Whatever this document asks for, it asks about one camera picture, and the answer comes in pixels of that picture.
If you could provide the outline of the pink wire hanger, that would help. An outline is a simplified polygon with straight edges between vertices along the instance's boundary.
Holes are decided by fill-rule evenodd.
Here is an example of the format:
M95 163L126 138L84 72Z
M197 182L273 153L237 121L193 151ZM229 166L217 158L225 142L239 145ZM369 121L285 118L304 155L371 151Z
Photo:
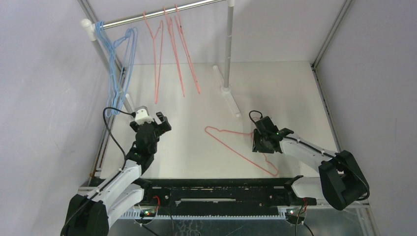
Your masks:
M226 153L226 164L232 165L231 169L237 169L242 174L238 176L254 175L258 177L278 177L279 171L276 161L270 161L271 154L252 151L253 132L243 133L213 126L206 126L204 132L211 137Z
M191 55L190 55L188 47L187 47L187 43L186 43L186 40L185 40L183 27L182 27L182 23L181 23L181 16L180 16L179 8L178 8L177 4L175 4L175 10L176 10L176 15L174 16L174 19L175 19L175 23L176 23L177 30L178 30L178 33L179 33L180 41L182 43L182 46L183 46L183 49L184 49L184 52L185 52L187 63L189 65L189 69L190 69L190 72L191 72L191 75L192 75L197 93L201 94L201 87L199 85L198 78L197 78L197 75L195 73L194 64L192 62L192 58L191 58Z
M185 89L184 89L184 84L183 84L183 79L182 79L182 74L181 74L181 69L180 69L180 64L179 64L179 57L178 57L177 46L176 46L176 41L175 41L173 21L172 21L172 18L168 16L165 8L163 8L163 11L164 11L165 20L167 23L170 42L172 45L172 49L173 49L173 53L174 53L174 57L176 61L182 96L185 97Z
M162 66L162 51L163 51L163 38L164 38L164 23L161 20L159 26L154 33L147 21L146 12L143 12L144 21L148 27L149 33L152 38L152 46L153 46L153 61L154 61L154 102L155 104L158 103L159 99L159 86L160 86L160 77L161 77L161 66ZM156 40L158 35L160 35L160 48L159 48L159 55L157 55L156 50Z

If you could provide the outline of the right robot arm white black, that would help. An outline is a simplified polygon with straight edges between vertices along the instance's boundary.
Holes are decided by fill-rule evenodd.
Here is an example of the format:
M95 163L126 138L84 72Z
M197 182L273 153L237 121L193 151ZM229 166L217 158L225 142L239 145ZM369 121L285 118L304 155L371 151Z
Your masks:
M326 200L334 209L344 210L355 201L369 198L369 184L351 152L319 147L288 128L278 129L270 117L253 123L253 152L278 152L295 158L319 174L319 177L300 175L287 182L284 198L289 204L296 205L303 198L310 198Z

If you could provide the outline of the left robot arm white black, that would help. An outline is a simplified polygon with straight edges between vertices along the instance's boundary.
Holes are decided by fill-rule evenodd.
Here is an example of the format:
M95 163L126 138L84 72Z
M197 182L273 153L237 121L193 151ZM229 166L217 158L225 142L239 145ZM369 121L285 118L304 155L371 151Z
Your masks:
M109 178L85 195L71 198L62 236L106 236L112 225L131 207L148 205L154 198L147 180L136 183L154 161L160 136L172 129L166 116L156 113L157 123L146 107L130 114L130 127L136 133L123 164Z

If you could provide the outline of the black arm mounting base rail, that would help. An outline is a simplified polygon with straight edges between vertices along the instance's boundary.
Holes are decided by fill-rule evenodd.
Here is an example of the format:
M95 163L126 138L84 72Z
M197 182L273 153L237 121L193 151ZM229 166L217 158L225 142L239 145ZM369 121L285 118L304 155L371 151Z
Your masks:
M290 187L299 177L168 179L147 178L136 206L159 206L173 217L249 218L278 216L279 208L325 206L324 198L298 197Z

